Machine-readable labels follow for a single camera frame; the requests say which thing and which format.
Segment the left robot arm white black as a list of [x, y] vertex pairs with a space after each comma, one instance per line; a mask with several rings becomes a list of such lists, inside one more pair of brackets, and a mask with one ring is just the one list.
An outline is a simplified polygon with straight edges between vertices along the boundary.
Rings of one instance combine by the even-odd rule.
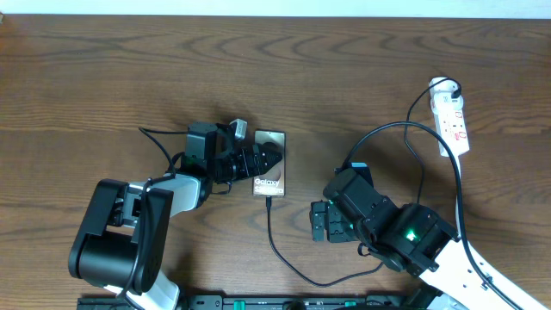
[[170, 219], [201, 206], [215, 184], [264, 175], [283, 160], [272, 142], [245, 144], [246, 132], [241, 119], [195, 122], [182, 132], [184, 150], [164, 155], [162, 176], [99, 181], [69, 253], [70, 275], [133, 309], [176, 309], [181, 289], [161, 270]]

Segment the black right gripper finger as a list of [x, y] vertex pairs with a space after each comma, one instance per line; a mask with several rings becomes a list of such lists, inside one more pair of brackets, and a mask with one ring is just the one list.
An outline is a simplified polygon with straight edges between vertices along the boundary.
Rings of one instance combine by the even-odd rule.
[[310, 221], [325, 222], [329, 205], [330, 203], [328, 201], [313, 201], [309, 213]]
[[312, 220], [312, 238], [314, 242], [324, 242], [328, 240], [329, 236], [326, 221], [324, 219]]

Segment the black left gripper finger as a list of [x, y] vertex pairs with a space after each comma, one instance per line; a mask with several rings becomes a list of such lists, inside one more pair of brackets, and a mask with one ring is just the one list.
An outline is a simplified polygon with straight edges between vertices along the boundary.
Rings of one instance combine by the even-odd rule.
[[282, 149], [275, 142], [264, 142], [259, 145], [259, 150], [265, 166], [274, 166], [283, 160]]
[[280, 164], [268, 165], [263, 169], [260, 177], [278, 177], [280, 176]]

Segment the gold Galaxy smartphone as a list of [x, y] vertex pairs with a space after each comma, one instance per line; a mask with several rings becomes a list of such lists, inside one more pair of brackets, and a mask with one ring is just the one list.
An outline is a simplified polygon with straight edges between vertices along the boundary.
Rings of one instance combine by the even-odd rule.
[[255, 142], [279, 152], [282, 159], [266, 174], [253, 178], [252, 194], [273, 197], [285, 196], [286, 134], [284, 132], [257, 130]]

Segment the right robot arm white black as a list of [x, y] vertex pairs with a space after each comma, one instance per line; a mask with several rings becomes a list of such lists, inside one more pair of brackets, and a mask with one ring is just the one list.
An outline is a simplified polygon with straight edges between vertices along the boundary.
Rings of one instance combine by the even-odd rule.
[[426, 206], [397, 207], [378, 193], [367, 165], [353, 164], [337, 174], [313, 202], [313, 239], [360, 242], [360, 248], [390, 270], [405, 271], [442, 292], [449, 307], [506, 309], [496, 286], [522, 309], [543, 305], [494, 269], [477, 251], [464, 251], [460, 234]]

